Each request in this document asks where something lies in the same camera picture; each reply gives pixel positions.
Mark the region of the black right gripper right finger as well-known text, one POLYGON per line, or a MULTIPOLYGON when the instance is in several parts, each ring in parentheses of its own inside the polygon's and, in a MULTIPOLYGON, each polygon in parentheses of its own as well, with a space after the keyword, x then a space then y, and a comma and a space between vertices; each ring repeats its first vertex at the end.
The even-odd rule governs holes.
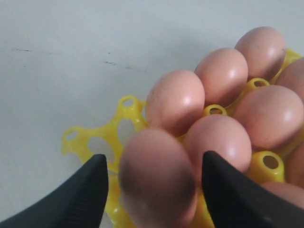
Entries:
POLYGON ((202 190, 217 228, 302 228, 304 210, 265 190, 214 151, 202 156, 202 190))

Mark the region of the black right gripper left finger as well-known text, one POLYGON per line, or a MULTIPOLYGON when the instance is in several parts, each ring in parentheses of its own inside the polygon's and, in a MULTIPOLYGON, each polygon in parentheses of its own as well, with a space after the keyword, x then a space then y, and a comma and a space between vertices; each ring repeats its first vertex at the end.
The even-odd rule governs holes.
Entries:
POLYGON ((2 228, 98 228, 108 195, 106 156, 93 155, 46 197, 2 221, 2 228))

